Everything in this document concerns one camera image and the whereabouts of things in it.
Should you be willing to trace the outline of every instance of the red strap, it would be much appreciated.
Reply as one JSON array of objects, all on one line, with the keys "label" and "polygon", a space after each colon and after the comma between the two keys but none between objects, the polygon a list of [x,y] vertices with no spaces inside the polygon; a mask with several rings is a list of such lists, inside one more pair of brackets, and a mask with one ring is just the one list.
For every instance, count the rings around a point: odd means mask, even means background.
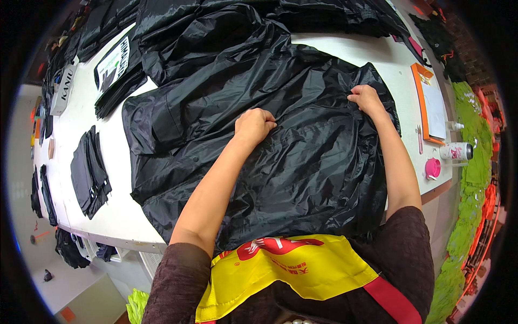
[{"label": "red strap", "polygon": [[423,322],[414,305],[382,277],[378,276],[378,278],[364,285],[363,288],[398,324],[421,324]]}]

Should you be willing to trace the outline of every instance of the paper sheet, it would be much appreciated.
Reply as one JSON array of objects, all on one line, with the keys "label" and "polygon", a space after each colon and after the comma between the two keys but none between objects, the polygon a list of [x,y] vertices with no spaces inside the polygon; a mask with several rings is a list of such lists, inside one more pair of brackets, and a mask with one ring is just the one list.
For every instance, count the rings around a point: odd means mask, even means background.
[{"label": "paper sheet", "polygon": [[423,87],[426,114],[428,115],[428,133],[430,136],[446,139],[446,124],[444,119],[444,100],[439,89],[421,81]]}]

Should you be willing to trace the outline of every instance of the pearl necklace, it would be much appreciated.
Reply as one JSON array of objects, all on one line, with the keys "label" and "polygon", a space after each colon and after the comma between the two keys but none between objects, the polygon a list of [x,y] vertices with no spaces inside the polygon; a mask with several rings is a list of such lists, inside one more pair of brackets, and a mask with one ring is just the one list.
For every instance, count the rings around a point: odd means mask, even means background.
[{"label": "pearl necklace", "polygon": [[312,320],[309,320],[309,319],[306,319],[303,321],[303,320],[297,318],[297,319],[294,319],[293,321],[286,321],[283,324],[317,324],[317,323],[313,322]]}]

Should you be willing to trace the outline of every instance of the woman's right arm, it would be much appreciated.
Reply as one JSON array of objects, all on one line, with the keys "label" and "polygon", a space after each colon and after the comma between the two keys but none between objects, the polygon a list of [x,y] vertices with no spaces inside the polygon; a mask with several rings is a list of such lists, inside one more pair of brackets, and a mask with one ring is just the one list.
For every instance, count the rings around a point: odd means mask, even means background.
[{"label": "woman's right arm", "polygon": [[353,94],[347,99],[357,103],[359,109],[369,115],[380,137],[387,181],[387,219],[406,206],[422,209],[414,166],[376,90],[371,86],[361,85],[351,89],[351,92]]}]

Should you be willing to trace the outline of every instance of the lime green fabric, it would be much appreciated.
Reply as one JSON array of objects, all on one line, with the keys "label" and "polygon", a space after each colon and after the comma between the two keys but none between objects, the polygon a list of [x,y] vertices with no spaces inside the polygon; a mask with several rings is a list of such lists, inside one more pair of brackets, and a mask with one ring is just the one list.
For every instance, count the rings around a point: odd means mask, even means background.
[{"label": "lime green fabric", "polygon": [[479,115],[480,103],[466,82],[453,83],[453,90],[458,121],[464,124],[462,138],[473,145],[473,159],[462,169],[459,216],[446,247],[449,256],[435,281],[426,324],[443,324],[461,297],[466,281],[462,266],[482,219],[485,189],[491,180],[493,134],[487,120]]},{"label": "lime green fabric", "polygon": [[142,316],[144,315],[144,308],[146,308],[148,298],[148,293],[133,288],[133,293],[128,296],[129,304],[126,304],[131,324],[142,323]]}]

